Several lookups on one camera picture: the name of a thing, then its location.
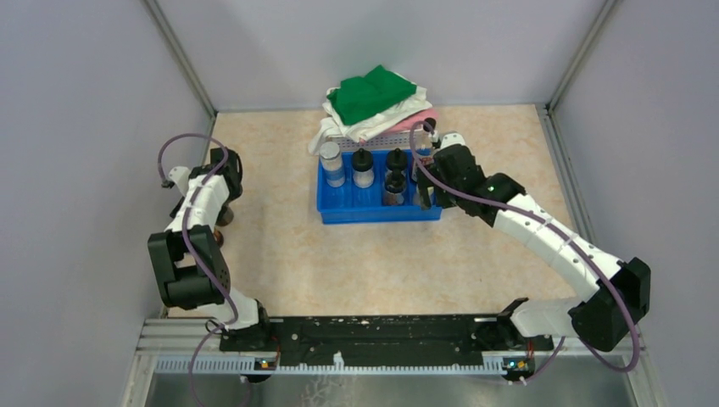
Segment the white wall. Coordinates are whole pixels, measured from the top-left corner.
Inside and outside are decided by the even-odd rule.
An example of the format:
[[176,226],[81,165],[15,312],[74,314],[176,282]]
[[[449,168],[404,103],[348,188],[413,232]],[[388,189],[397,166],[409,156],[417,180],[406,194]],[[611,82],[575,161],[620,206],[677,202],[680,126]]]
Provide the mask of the white wall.
[[599,243],[652,266],[642,327],[670,405],[716,405],[717,21],[716,0],[624,2],[559,110]]
[[208,119],[139,1],[0,2],[0,61],[0,405],[117,405],[177,200],[157,149]]
[[377,64],[437,104],[546,102],[604,0],[160,0],[219,110],[317,108]]

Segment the wire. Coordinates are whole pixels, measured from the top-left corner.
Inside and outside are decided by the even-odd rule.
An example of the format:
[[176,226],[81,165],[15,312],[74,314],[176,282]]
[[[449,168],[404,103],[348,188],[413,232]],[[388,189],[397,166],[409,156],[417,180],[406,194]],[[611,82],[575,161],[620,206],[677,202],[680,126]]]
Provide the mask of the wire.
[[[415,122],[412,127],[410,128],[410,152],[412,153],[412,158],[416,162],[420,162],[421,156],[417,152],[416,143],[415,143],[415,130],[418,128],[418,126],[425,126],[426,128],[430,129],[430,131],[434,131],[434,128],[431,124],[425,122],[425,121],[417,121]],[[621,295],[616,290],[616,287],[614,287],[614,284],[611,283],[611,281],[605,276],[605,273],[602,272],[602,270],[599,269],[599,267],[594,263],[594,261],[589,258],[589,256],[582,250],[582,248],[579,247],[579,245],[574,242],[572,238],[567,236],[566,233],[564,233],[559,227],[557,227],[555,224],[546,221],[544,218],[542,218],[539,215],[534,214],[533,212],[530,212],[528,210],[524,210],[522,208],[517,208],[516,206],[508,205],[507,203],[502,203],[498,201],[493,201],[491,199],[485,199],[485,198],[479,198],[475,197],[473,195],[469,195],[467,193],[464,193],[462,191],[458,191],[452,187],[449,187],[442,183],[440,180],[438,180],[435,176],[433,176],[427,168],[425,168],[424,165],[417,165],[417,168],[419,168],[422,173],[427,177],[429,181],[431,181],[435,186],[442,188],[444,191],[451,193],[452,195],[455,195],[458,198],[463,198],[468,201],[476,202],[478,204],[484,204],[489,206],[494,206],[495,208],[504,209],[504,210],[511,210],[513,212],[516,212],[518,214],[524,215],[529,219],[535,220],[536,222],[539,222],[546,226],[548,229],[553,231],[557,236],[559,236],[562,240],[565,242],[569,242],[569,247],[571,247],[572,250],[574,250],[574,253],[576,253],[586,265],[589,266],[590,269],[594,272],[594,274],[602,281],[602,283],[605,285],[609,293],[611,294],[611,297],[616,301],[617,305],[619,306],[619,311],[621,312],[621,316],[624,318],[624,321],[627,323],[627,327],[629,328],[629,335],[632,338],[632,358],[629,361],[629,363],[626,366],[615,366],[612,365],[609,361],[607,361],[605,358],[603,358],[597,351],[597,349],[592,348],[588,343],[582,341],[584,343],[584,346],[589,349],[589,352],[591,352],[594,357],[599,360],[603,365],[607,366],[608,368],[612,369],[613,371],[618,371],[621,373],[627,373],[631,370],[633,370],[637,363],[639,362],[639,353],[640,353],[640,344],[639,344],[639,333],[637,331],[637,327],[634,326],[634,321],[632,319],[632,315],[629,314],[629,309],[627,309],[627,305],[624,304],[624,300],[621,298]],[[550,357],[548,362],[553,360],[554,357]],[[540,369],[535,372],[535,377],[539,372],[543,370],[543,368],[547,365],[545,363],[540,367]]]
[[[217,163],[217,165],[214,166],[212,168],[212,170],[210,170],[204,176],[204,178],[200,181],[200,185],[203,186],[227,162],[227,159],[230,156],[229,152],[227,151],[227,147],[225,147],[224,144],[222,144],[220,141],[214,139],[213,137],[205,136],[204,134],[198,134],[198,133],[185,133],[185,134],[180,134],[179,136],[174,136],[174,137],[170,138],[167,142],[165,142],[162,145],[162,147],[160,148],[160,150],[158,152],[158,162],[157,162],[158,172],[159,172],[160,179],[163,181],[163,184],[165,184],[168,181],[167,176],[165,175],[164,170],[162,168],[162,157],[164,155],[164,151],[173,142],[176,142],[177,140],[180,140],[182,138],[202,138],[204,140],[209,140],[209,141],[217,144],[222,149],[222,159],[220,160],[220,162]],[[190,253],[192,258],[195,259],[195,263],[198,265],[200,270],[202,270],[203,273],[207,276],[207,278],[209,278],[210,282],[212,282],[212,285],[217,289],[217,291],[220,292],[220,294],[222,294],[222,297],[225,299],[225,301],[227,301],[227,303],[230,305],[230,308],[232,309],[232,318],[229,321],[224,322],[222,325],[216,326],[211,331],[209,331],[207,333],[207,335],[205,335],[202,338],[202,340],[200,341],[198,346],[195,348],[194,352],[192,352],[192,358],[190,359],[190,367],[187,369],[187,374],[188,374],[188,377],[190,380],[190,393],[192,394],[192,398],[195,400],[195,404],[197,404],[199,407],[204,407],[204,404],[202,404],[202,402],[200,401],[197,391],[195,390],[195,380],[194,380],[194,377],[192,376],[192,369],[195,366],[195,361],[197,360],[200,350],[202,349],[204,344],[207,342],[207,340],[210,337],[212,337],[213,335],[215,335],[216,333],[220,333],[225,326],[232,325],[235,322],[237,322],[240,315],[237,312],[237,305],[235,304],[234,301],[232,301],[232,298],[230,297],[230,293],[224,287],[222,287],[222,284],[220,283],[220,281],[217,280],[217,277],[215,277],[215,275],[212,273],[212,271],[209,269],[209,267],[204,263],[202,258],[200,258],[198,251],[195,249],[195,247],[190,242],[190,236],[187,231],[187,222],[190,218],[190,210],[192,209],[192,204],[194,204],[195,199],[197,199],[201,190],[202,190],[202,188],[195,188],[195,191],[192,193],[192,195],[187,200],[187,206],[185,207],[185,213],[182,216],[182,240],[185,243],[185,246],[187,246],[187,251]],[[245,397],[242,400],[242,403],[240,404],[241,407],[244,407],[247,405],[247,403],[249,403],[249,396],[251,393],[252,393],[252,385],[249,384],[249,382],[248,382],[248,392],[245,394]]]

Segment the blue bin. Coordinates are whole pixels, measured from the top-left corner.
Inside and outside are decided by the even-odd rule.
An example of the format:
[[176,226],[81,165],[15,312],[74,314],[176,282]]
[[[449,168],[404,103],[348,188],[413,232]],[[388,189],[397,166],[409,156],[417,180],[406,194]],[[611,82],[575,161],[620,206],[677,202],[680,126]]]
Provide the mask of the blue bin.
[[317,168],[317,210],[322,215],[322,223],[376,223],[376,222],[416,222],[439,220],[442,208],[432,206],[422,210],[412,204],[416,193],[416,183],[410,178],[411,168],[407,169],[407,191],[404,205],[382,206],[384,188],[385,161],[388,151],[372,151],[374,159],[375,181],[369,188],[358,188],[352,181],[352,153],[342,153],[345,182],[341,187],[330,187],[325,180],[322,164]]

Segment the folded green shirt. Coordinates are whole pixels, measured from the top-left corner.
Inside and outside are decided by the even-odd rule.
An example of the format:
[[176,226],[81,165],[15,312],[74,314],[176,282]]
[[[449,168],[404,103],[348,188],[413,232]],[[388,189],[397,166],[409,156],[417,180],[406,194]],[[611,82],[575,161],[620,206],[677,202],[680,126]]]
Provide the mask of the folded green shirt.
[[417,92],[417,85],[378,65],[369,74],[340,82],[327,95],[345,125],[353,125],[383,112]]

